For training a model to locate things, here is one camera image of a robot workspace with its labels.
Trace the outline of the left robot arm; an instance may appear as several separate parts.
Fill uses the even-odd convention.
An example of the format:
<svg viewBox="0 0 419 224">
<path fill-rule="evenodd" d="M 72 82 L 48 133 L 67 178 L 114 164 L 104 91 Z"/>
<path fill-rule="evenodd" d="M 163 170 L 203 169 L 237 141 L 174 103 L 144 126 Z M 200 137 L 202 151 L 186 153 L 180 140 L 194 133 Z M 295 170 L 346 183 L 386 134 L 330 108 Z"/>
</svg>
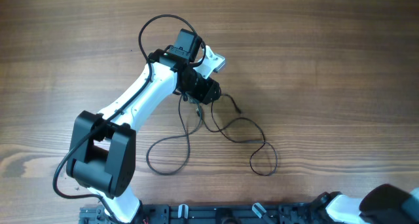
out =
<svg viewBox="0 0 419 224">
<path fill-rule="evenodd" d="M 136 167 L 136 135 L 155 108 L 170 94 L 180 93 L 197 104 L 221 95 L 210 75 L 225 66 L 225 57 L 195 32 L 182 29 L 173 45 L 146 57 L 138 79 L 98 113 L 83 111 L 75 120 L 71 145 L 62 166 L 100 200 L 112 223 L 131 223 L 141 201 L 130 182 Z"/>
</svg>

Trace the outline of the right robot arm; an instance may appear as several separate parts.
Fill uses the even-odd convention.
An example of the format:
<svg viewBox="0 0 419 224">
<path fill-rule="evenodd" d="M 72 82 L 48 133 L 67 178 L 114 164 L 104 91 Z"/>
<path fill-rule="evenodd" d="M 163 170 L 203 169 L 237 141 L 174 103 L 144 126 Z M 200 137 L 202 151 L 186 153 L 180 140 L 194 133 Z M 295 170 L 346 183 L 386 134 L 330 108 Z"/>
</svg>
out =
<svg viewBox="0 0 419 224">
<path fill-rule="evenodd" d="M 363 198 L 323 193 L 308 210 L 309 223 L 418 224 L 418 188 L 406 192 L 385 183 Z"/>
</svg>

